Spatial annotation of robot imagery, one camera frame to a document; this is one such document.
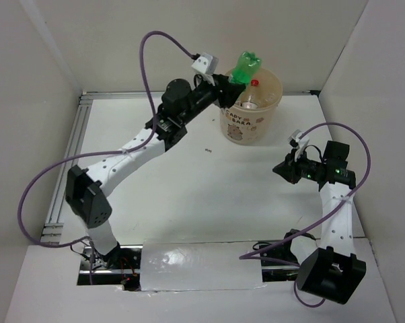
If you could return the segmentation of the large red label bottle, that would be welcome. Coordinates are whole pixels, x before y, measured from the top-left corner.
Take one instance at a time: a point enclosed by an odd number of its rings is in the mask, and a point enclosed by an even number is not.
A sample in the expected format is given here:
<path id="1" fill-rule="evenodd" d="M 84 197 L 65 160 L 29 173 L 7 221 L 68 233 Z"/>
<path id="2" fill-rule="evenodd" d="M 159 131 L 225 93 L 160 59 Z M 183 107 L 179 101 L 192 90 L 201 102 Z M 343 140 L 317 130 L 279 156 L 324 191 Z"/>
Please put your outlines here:
<path id="1" fill-rule="evenodd" d="M 262 94 L 260 92 L 260 82 L 253 79 L 245 92 L 240 96 L 240 106 L 244 109 L 255 110 L 262 107 Z"/>

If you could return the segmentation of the green plastic bottle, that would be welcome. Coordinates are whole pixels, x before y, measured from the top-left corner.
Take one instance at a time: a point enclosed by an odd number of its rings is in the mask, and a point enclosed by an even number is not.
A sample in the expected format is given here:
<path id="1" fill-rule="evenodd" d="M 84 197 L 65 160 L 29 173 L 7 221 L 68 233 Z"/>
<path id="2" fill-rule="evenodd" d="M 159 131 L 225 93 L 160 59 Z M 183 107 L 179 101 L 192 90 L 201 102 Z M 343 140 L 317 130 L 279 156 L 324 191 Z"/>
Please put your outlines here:
<path id="1" fill-rule="evenodd" d="M 244 51 L 239 56 L 237 64 L 229 76 L 229 82 L 233 84 L 249 85 L 261 65 L 262 59 L 257 57 L 254 52 Z"/>

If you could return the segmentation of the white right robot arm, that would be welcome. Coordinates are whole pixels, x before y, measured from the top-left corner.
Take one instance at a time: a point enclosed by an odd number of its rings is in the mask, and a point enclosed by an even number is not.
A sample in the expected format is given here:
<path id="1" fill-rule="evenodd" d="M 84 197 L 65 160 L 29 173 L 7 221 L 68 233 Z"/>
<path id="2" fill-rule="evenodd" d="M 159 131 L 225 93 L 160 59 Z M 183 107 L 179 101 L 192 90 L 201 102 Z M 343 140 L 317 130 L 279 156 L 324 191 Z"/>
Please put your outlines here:
<path id="1" fill-rule="evenodd" d="M 322 201 L 321 238 L 307 235 L 281 247 L 282 259 L 299 263 L 298 290 L 344 305 L 363 280 L 367 265 L 359 260 L 353 242 L 353 189 L 355 173 L 348 170 L 349 146 L 328 141 L 321 161 L 307 157 L 307 141 L 292 140 L 292 150 L 273 171 L 291 184 L 308 179 L 318 184 Z"/>

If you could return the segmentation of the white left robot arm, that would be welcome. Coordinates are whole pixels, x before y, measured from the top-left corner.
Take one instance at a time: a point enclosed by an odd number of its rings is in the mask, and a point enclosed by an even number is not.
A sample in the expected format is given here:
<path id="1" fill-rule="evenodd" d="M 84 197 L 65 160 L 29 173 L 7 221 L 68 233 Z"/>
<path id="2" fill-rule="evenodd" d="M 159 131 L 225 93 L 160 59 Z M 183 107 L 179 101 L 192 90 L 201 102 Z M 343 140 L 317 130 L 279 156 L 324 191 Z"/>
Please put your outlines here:
<path id="1" fill-rule="evenodd" d="M 202 111 L 212 104 L 232 107 L 246 88 L 226 75 L 214 74 L 212 83 L 201 76 L 194 79 L 195 87 L 185 79 L 169 82 L 155 116 L 121 149 L 84 169 L 73 166 L 67 173 L 65 200 L 83 222 L 96 260 L 104 268 L 115 267 L 123 255 L 109 223 L 109 195 L 141 166 L 176 145 L 187 134 L 186 125 Z"/>

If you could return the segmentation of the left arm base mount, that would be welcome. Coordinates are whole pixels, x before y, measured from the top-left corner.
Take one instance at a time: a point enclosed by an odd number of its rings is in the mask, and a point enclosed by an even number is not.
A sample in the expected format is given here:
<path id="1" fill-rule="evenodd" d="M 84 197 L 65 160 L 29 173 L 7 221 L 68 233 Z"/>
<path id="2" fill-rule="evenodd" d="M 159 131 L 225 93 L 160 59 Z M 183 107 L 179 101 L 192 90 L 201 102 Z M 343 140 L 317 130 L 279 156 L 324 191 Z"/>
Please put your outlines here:
<path id="1" fill-rule="evenodd" d="M 78 250 L 70 247 L 79 256 L 78 286 L 99 285 L 121 287 L 124 291 L 141 290 L 142 245 L 122 245 L 120 252 L 109 260 L 95 253 L 91 259 L 91 247 L 87 242 Z"/>

